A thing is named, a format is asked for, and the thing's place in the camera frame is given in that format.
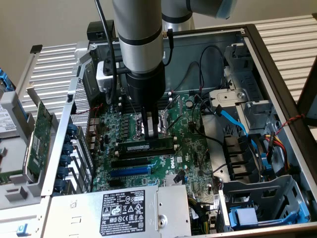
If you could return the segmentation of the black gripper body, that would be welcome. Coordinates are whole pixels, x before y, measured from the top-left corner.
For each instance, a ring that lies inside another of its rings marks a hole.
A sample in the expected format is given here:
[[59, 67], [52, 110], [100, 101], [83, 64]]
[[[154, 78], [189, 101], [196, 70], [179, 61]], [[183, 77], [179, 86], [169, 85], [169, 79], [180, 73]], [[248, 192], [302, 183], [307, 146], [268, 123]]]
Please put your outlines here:
[[130, 97], [142, 107], [151, 109], [165, 92], [165, 66], [161, 61], [148, 73], [127, 73], [126, 82]]

